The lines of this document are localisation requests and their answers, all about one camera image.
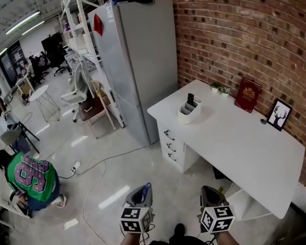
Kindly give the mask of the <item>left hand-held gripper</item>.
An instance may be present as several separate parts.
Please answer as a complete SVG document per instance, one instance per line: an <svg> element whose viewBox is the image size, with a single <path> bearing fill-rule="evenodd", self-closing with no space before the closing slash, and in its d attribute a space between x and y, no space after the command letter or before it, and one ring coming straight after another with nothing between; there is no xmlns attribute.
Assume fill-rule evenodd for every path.
<svg viewBox="0 0 306 245"><path fill-rule="evenodd" d="M120 227L124 233L145 233L153 221L152 186L145 199L142 198L144 185L131 191L125 198L120 217Z"/></svg>

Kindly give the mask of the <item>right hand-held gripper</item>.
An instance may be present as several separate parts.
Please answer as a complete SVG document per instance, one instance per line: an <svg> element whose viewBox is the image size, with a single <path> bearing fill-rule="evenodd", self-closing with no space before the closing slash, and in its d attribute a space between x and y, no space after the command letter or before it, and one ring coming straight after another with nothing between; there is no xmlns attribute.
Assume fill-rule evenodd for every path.
<svg viewBox="0 0 306 245"><path fill-rule="evenodd" d="M200 191L200 206L199 223L202 233L216 234L230 229L236 215L224 194L204 185Z"/></svg>

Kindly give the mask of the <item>white desk organizer cup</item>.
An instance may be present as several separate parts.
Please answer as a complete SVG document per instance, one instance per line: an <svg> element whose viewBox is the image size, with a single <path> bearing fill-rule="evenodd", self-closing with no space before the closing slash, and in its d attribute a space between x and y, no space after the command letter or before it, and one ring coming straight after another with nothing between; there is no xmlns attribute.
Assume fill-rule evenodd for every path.
<svg viewBox="0 0 306 245"><path fill-rule="evenodd" d="M194 121L201 113L201 100L194 97L194 106L184 102L178 109L177 117L181 124L188 125Z"/></svg>

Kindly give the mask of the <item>person's right forearm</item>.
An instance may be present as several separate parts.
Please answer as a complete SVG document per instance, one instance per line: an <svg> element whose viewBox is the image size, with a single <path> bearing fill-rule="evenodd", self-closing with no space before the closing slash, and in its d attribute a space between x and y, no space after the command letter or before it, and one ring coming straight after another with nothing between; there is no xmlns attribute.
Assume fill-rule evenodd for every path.
<svg viewBox="0 0 306 245"><path fill-rule="evenodd" d="M215 236L218 245L239 245L239 243L231 236L228 231L219 232Z"/></svg>

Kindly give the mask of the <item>person's black clothing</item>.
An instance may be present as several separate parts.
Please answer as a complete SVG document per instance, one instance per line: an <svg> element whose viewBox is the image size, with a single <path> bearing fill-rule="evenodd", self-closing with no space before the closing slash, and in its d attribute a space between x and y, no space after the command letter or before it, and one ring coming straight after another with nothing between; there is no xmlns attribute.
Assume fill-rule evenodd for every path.
<svg viewBox="0 0 306 245"><path fill-rule="evenodd" d="M149 245L205 245L205 243L196 237L185 235L185 226L177 224L168 242L154 240Z"/></svg>

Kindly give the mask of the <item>black-framed deer picture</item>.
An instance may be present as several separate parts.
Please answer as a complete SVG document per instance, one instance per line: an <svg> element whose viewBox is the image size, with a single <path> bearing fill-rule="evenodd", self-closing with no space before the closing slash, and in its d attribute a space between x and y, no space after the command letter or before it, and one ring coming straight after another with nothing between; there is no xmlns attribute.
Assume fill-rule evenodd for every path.
<svg viewBox="0 0 306 245"><path fill-rule="evenodd" d="M292 111L292 107L281 99L277 98L267 117L266 123L281 131L287 122Z"/></svg>

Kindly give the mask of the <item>brown wooden chair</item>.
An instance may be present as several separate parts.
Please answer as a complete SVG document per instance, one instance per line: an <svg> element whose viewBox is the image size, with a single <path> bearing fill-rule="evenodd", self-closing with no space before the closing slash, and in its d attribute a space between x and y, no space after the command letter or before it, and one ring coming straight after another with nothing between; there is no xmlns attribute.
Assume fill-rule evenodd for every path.
<svg viewBox="0 0 306 245"><path fill-rule="evenodd" d="M86 100L79 105L79 115L81 120L87 123L94 137L98 139L99 137L97 136L96 132L92 127L93 123L90 120L91 118L95 116L106 116L109 119L113 130L116 130L116 126L114 125L114 122L112 121L110 112L108 110L110 100L102 90L101 83L97 80L92 80L91 83L94 87L95 96L94 98Z"/></svg>

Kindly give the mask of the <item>white office chair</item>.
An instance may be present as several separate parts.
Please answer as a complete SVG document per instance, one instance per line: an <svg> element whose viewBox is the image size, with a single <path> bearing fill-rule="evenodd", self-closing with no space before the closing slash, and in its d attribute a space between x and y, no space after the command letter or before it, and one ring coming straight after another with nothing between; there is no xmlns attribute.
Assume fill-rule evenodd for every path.
<svg viewBox="0 0 306 245"><path fill-rule="evenodd" d="M73 71L71 82L69 84L69 90L61 95L60 100L65 105L73 105L72 121L77 122L79 114L79 105L87 99L88 85L83 78L83 68L81 62L76 66Z"/></svg>

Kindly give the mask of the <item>grey chair with black legs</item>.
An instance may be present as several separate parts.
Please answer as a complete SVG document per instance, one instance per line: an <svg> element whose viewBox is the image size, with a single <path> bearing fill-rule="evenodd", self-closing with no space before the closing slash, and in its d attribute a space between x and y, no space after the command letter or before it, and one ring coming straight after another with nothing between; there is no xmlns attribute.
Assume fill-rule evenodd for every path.
<svg viewBox="0 0 306 245"><path fill-rule="evenodd" d="M39 150L32 143L27 133L33 136L36 140L40 141L40 139L20 121L14 123L13 125L8 125L8 130L0 136L0 139L15 153L29 153L31 151L31 145L33 149L39 154Z"/></svg>

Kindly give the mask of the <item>grey refrigerator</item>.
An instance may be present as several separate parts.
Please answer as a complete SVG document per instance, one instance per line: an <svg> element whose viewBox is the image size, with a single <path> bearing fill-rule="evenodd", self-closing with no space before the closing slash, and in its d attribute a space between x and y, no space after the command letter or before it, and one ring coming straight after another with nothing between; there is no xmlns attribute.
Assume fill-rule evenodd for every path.
<svg viewBox="0 0 306 245"><path fill-rule="evenodd" d="M148 109L177 90L172 0L106 3L88 14L94 41L127 130L144 145L159 139Z"/></svg>

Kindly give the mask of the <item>round white side table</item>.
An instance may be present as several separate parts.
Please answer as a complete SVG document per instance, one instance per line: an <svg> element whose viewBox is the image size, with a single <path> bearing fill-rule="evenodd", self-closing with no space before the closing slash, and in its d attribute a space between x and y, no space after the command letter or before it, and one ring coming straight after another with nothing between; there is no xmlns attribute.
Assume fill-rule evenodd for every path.
<svg viewBox="0 0 306 245"><path fill-rule="evenodd" d="M45 122L49 122L52 118L59 121L61 109L48 93L48 89L48 85L41 86L33 92L29 98L29 101L30 103L35 102L37 104Z"/></svg>

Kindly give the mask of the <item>black office chair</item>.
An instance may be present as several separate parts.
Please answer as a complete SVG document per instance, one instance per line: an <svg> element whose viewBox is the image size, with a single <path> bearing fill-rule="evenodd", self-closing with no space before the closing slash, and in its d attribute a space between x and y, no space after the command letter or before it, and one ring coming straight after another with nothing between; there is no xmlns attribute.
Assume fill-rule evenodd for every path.
<svg viewBox="0 0 306 245"><path fill-rule="evenodd" d="M58 72L63 73L63 70L69 69L67 65L63 65L63 63L66 64L66 60L59 43L52 42L49 50L47 51L47 57L50 61L51 68L56 68L54 77Z"/></svg>

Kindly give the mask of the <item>red paper decoration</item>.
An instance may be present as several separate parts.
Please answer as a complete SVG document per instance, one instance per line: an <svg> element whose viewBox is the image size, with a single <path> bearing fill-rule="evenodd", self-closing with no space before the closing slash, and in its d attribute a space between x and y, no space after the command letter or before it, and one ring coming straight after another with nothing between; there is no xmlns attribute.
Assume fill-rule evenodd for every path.
<svg viewBox="0 0 306 245"><path fill-rule="evenodd" d="M99 34L99 36L103 35L104 26L101 19L96 13L94 15L94 30Z"/></svg>

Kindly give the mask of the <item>white metal shelving rack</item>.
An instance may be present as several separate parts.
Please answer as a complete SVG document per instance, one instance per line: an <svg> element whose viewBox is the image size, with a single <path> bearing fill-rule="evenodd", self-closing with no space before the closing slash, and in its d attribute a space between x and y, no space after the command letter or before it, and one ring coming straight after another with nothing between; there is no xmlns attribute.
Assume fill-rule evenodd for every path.
<svg viewBox="0 0 306 245"><path fill-rule="evenodd" d="M100 82L103 92L109 99L108 110L114 115L118 123L124 128L119 108L114 100L112 88L107 78L106 71L103 67L101 55L94 40L91 28L91 18L86 16L83 5L99 8L103 4L103 0L61 0L62 14L59 21L64 19L69 24L71 37L67 37L67 32L63 34L66 38L67 46L78 54L80 60L84 63L89 61L94 64L96 71L92 73L92 78Z"/></svg>

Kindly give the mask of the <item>long ceiling light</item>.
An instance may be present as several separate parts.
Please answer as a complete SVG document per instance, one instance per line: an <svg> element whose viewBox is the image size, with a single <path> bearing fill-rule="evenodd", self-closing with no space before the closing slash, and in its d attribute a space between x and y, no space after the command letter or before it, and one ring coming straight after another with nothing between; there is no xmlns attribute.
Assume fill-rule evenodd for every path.
<svg viewBox="0 0 306 245"><path fill-rule="evenodd" d="M6 31L6 35L10 35L14 32L16 32L18 29L20 29L22 26L24 26L25 24L29 23L30 21L34 20L35 18L37 18L38 16L40 16L41 12L38 10L36 12L34 12L33 14L29 15L28 17L26 17L25 19L19 21L17 24L15 24L13 27L11 27L10 29L8 29Z"/></svg>

